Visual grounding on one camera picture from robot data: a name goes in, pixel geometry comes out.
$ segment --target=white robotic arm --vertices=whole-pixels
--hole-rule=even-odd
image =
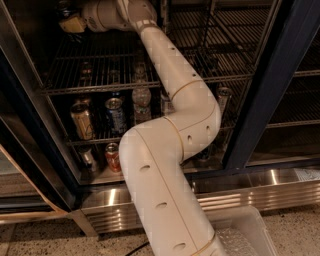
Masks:
[[[135,30],[176,110],[133,127],[120,142],[126,184],[155,255],[225,255],[179,165],[206,148],[219,131],[213,94],[159,29],[149,1],[89,2],[82,17],[96,32]]]

